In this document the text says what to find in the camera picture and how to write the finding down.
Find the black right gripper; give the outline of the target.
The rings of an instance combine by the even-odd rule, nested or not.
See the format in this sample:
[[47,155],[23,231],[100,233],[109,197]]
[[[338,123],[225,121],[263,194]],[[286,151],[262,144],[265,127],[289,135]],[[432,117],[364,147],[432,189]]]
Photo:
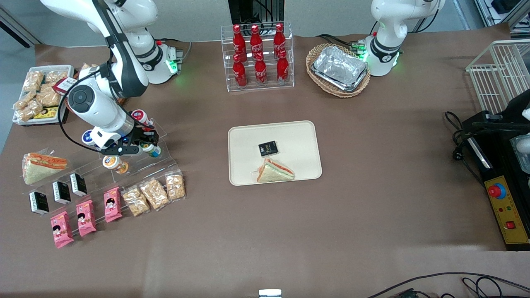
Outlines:
[[106,148],[106,156],[132,156],[141,155],[143,149],[140,143],[159,143],[159,134],[157,131],[150,131],[150,135],[145,134],[144,130],[132,130],[125,137],[121,138],[109,148]]

